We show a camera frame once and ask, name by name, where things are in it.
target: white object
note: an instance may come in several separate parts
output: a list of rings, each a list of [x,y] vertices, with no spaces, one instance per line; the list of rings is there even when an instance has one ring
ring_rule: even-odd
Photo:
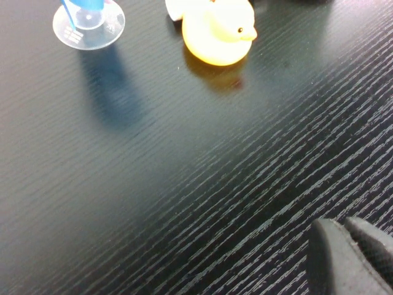
[[[177,22],[183,19],[183,13],[186,3],[189,0],[165,0],[166,10],[172,21]]]

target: rubber duck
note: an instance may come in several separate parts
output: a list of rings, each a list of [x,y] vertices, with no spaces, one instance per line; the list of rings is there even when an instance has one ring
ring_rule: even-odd
[[[237,63],[257,37],[248,0],[165,0],[165,5],[172,21],[182,20],[187,48],[210,65]]]

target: duck beak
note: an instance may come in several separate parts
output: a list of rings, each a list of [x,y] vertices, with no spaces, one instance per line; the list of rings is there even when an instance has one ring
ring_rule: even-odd
[[[253,41],[256,39],[257,36],[258,36],[257,30],[255,28],[252,28],[250,32],[241,36],[241,39],[244,41]]]

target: cup base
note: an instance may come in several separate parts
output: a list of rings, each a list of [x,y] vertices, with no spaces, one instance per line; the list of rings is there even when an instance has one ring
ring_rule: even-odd
[[[123,33],[125,16],[122,8],[115,2],[105,3],[104,22],[95,29],[71,28],[64,6],[60,6],[53,17],[53,31],[56,37],[67,46],[79,50],[97,50],[114,43]]]

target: black table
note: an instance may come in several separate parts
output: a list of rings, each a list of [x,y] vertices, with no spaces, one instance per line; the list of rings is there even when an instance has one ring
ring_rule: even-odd
[[[393,232],[393,1],[255,0],[221,71],[119,4],[78,52],[56,1],[2,2],[2,294],[308,294],[312,220]]]

